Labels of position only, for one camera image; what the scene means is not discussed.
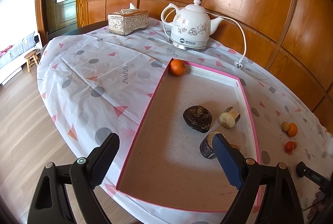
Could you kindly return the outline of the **orange carrot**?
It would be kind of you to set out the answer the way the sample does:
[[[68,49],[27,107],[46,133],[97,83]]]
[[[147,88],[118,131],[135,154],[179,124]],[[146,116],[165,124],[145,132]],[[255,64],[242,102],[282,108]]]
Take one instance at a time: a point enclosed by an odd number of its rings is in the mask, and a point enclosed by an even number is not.
[[[294,145],[294,148],[297,148],[299,145],[298,145],[298,143],[297,142],[293,142],[293,145]]]

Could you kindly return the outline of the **dark cylinder grainy top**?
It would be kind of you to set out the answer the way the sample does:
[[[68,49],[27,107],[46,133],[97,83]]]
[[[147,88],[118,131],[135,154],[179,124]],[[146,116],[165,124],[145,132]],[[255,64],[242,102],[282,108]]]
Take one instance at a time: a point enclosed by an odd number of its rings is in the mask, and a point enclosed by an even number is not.
[[[213,150],[213,137],[216,134],[220,134],[220,132],[218,131],[211,131],[210,133],[207,134],[207,136],[202,140],[201,144],[200,144],[200,153],[203,157],[205,157],[206,159],[215,159],[216,158],[216,154],[214,153]]]

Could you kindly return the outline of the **white ceramic electric kettle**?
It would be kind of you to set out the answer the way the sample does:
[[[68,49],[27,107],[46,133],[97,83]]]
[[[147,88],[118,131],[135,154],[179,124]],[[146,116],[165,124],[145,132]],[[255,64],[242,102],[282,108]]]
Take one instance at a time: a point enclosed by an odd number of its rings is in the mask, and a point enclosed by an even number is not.
[[[217,30],[223,18],[211,19],[200,0],[194,0],[184,8],[170,3],[161,12],[161,21],[170,26],[171,44],[182,50],[205,51],[210,36]],[[167,22],[165,13],[174,10],[173,21]]]

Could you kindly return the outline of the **ornate silver tissue box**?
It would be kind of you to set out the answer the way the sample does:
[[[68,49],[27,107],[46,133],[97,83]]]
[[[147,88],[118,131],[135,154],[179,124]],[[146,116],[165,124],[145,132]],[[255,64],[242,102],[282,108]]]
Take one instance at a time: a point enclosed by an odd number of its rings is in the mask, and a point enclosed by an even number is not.
[[[148,10],[136,8],[132,3],[128,9],[121,9],[108,15],[108,31],[126,36],[148,27]]]

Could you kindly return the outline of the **small wooden stool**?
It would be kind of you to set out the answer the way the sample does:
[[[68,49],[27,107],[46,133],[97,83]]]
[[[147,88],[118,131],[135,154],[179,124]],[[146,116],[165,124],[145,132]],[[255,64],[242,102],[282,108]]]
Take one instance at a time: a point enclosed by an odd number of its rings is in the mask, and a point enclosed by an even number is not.
[[[31,72],[32,65],[38,66],[38,50],[33,50],[25,55],[26,67]]]

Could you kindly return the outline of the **dark brown round cake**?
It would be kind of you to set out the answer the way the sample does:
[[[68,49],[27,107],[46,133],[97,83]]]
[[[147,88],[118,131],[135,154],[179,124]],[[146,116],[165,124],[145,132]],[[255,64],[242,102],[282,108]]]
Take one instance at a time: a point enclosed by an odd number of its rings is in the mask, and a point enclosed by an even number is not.
[[[207,133],[211,127],[212,114],[201,105],[193,105],[183,112],[183,119],[192,129]]]

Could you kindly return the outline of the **red tomato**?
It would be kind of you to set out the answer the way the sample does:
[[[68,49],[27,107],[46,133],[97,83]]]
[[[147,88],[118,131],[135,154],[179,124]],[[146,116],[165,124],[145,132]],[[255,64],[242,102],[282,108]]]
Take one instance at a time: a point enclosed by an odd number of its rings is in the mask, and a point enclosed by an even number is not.
[[[294,142],[292,142],[292,141],[288,141],[288,142],[285,144],[285,152],[286,152],[286,153],[291,153],[294,149],[295,149]]]

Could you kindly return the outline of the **dark cylinder cream end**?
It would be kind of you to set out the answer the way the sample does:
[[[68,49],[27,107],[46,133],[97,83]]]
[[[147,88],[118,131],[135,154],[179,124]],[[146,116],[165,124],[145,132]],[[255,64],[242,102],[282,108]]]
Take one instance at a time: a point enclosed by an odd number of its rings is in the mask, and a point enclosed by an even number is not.
[[[239,119],[240,114],[234,107],[228,107],[219,116],[220,124],[227,129],[233,128],[239,121]]]

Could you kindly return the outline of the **small yellow-green fruit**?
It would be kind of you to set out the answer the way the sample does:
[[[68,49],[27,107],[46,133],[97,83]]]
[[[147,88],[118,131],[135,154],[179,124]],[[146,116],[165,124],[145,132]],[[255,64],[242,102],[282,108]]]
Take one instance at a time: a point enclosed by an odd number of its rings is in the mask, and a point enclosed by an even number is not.
[[[290,129],[290,125],[289,125],[289,123],[288,122],[282,122],[282,124],[281,124],[281,129],[282,129],[282,131],[283,132],[288,132],[288,130]]]

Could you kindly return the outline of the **white sofa with cushions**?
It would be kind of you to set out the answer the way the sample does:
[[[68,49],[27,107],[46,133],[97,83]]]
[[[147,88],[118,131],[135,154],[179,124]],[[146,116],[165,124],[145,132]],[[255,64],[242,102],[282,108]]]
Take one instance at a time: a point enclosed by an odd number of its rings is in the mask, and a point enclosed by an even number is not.
[[[1,56],[1,85],[6,84],[22,70],[22,66],[26,63],[25,55],[40,49],[40,35],[35,31],[5,52]]]

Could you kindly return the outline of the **patterned white tablecloth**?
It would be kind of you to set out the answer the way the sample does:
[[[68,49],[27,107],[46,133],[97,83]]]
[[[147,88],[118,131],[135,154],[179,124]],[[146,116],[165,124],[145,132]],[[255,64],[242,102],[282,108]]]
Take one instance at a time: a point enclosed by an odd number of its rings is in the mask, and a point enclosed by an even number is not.
[[[299,132],[300,151],[285,158],[291,170],[299,161],[325,176],[332,173],[332,132],[284,84],[249,58],[234,67],[241,54],[210,39],[202,53],[168,43],[163,25],[150,19],[148,28],[128,36],[111,34],[104,25],[51,40],[37,68],[38,90],[56,128],[72,152],[87,156],[108,131],[120,135],[120,151],[103,181],[103,190],[124,209],[148,223],[216,223],[215,213],[160,209],[115,191],[116,180],[134,132],[170,59],[185,59],[237,76],[250,104],[260,159],[275,164],[286,136],[278,123],[291,118]]]

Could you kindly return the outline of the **orange mandarin with stem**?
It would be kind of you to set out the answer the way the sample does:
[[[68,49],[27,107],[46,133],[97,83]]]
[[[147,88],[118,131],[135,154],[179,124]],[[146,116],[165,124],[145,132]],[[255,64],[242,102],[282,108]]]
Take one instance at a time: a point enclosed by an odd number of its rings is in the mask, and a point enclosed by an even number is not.
[[[174,76],[182,76],[186,72],[186,65],[183,60],[174,59],[170,62],[169,72]]]

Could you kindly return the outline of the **pink-rimmed white tray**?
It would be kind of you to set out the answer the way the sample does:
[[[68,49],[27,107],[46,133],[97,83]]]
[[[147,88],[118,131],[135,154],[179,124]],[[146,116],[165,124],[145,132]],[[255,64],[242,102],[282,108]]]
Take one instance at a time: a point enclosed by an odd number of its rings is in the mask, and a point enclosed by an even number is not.
[[[201,105],[212,114],[210,129],[224,134],[245,157],[260,160],[255,125],[241,81],[196,63],[176,77],[163,72],[130,146],[116,184],[118,191],[149,204],[184,211],[220,213],[238,190],[216,159],[200,153],[205,134],[187,125],[183,112]],[[234,107],[240,119],[227,129],[220,114]]]

